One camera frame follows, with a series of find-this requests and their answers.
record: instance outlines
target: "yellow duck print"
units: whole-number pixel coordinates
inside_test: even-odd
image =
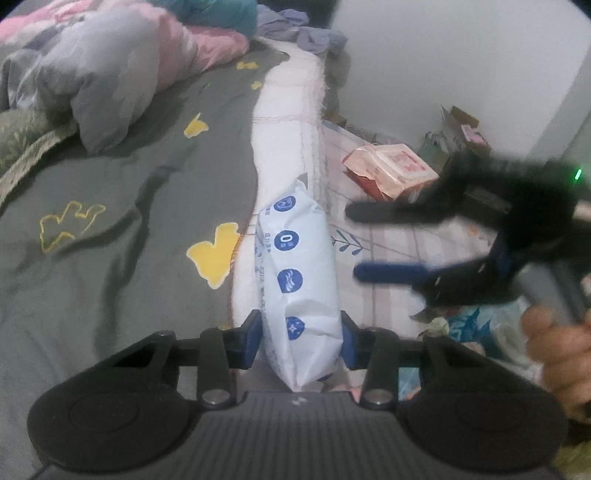
[[[209,130],[209,125],[205,123],[203,120],[200,120],[201,112],[197,114],[193,120],[187,125],[185,128],[184,134],[187,138],[193,138],[198,136],[200,133],[207,132]]]
[[[238,224],[222,223],[216,227],[215,241],[199,242],[187,250],[189,257],[202,278],[212,290],[222,286],[230,273],[234,247],[240,239]]]
[[[256,70],[258,68],[258,63],[255,61],[250,61],[248,63],[244,62],[244,61],[239,61],[236,64],[236,70]]]
[[[84,212],[82,204],[72,200],[68,202],[61,215],[51,213],[43,216],[39,220],[41,251],[46,254],[63,240],[75,240],[83,235],[94,224],[96,217],[106,210],[104,205],[93,205]]]

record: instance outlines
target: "bed sheet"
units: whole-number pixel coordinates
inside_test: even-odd
[[[294,44],[260,40],[290,59],[267,74],[254,111],[252,149],[258,190],[254,214],[233,266],[232,317],[237,326],[259,307],[254,270],[257,213],[304,173],[310,194],[327,205],[321,121],[324,63]]]

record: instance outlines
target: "purple cloth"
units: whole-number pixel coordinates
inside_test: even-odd
[[[260,37],[272,40],[296,42],[305,51],[315,54],[330,50],[339,54],[347,43],[347,37],[338,30],[308,27],[310,20],[305,12],[287,9],[279,13],[266,5],[258,6],[256,32]]]

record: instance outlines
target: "pink blanket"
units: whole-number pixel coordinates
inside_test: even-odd
[[[0,23],[0,44],[23,47],[52,25],[76,22],[114,8],[129,8],[158,25],[157,92],[187,76],[227,63],[248,50],[248,39],[233,30],[186,27],[167,10],[138,0],[54,0],[30,15]]]

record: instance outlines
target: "bed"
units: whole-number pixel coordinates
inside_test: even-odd
[[[314,4],[326,25],[334,2]],[[155,331],[192,338],[258,307],[256,213],[303,174],[326,202],[323,95],[320,58],[256,41],[156,95],[117,147],[88,155],[74,136],[20,181],[0,209],[0,476],[38,469],[27,412],[53,385]]]

